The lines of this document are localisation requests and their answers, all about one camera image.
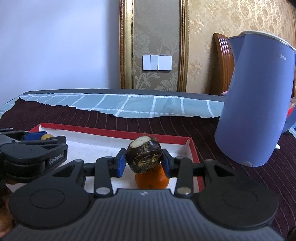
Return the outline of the white wall switch panel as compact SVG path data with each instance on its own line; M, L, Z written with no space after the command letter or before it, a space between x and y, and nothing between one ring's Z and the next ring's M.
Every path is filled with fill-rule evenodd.
M172 56L143 55L143 71L172 71Z

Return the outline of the wooden headboard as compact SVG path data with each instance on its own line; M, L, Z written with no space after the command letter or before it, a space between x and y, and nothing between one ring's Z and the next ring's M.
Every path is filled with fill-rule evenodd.
M217 54L217 61L214 64L214 74L210 82L209 93L221 95L229 89L232 74L234 71L234 55L228 38L220 33L213 34L215 43L214 53Z

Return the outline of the small yellow-green fruit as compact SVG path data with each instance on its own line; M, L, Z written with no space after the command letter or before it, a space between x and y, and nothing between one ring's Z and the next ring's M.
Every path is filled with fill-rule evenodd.
M41 136L40 140L44 141L46 139L49 139L49 138L53 138L54 136L52 134L44 134L43 136Z

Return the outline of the orange tangerine right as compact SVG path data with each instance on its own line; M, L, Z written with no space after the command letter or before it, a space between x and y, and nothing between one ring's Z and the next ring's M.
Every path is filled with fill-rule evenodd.
M169 181L161 164L145 173L135 174L135 182L139 189L166 189Z

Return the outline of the gold wall frame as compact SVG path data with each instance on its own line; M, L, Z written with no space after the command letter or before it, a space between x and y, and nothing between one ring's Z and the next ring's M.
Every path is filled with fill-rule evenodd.
M186 91L188 1L120 1L119 64L122 89ZM156 63L145 70L146 56L170 58L169 70Z

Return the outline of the red tray white lining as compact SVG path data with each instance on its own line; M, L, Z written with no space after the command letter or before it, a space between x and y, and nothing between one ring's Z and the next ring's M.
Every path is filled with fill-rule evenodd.
M94 163L101 157L115 157L121 148L126 149L133 140L142 135L155 137L161 147L167 149L172 157L183 156L191 159L192 162L199 163L197 151L190 137L130 133L53 123L41 123L30 130L30 132L42 131L55 137L65 136L67 138L68 159L64 164L75 159L83 159L85 163ZM134 176L135 173L127 164L121 178L111 178L113 192L115 193L118 188L138 189Z

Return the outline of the blue electric kettle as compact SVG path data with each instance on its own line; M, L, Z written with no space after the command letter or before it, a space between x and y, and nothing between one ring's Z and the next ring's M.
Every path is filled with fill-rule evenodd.
M230 37L234 71L215 132L219 149L238 164L267 163L282 133L295 124L289 112L295 48L265 32Z

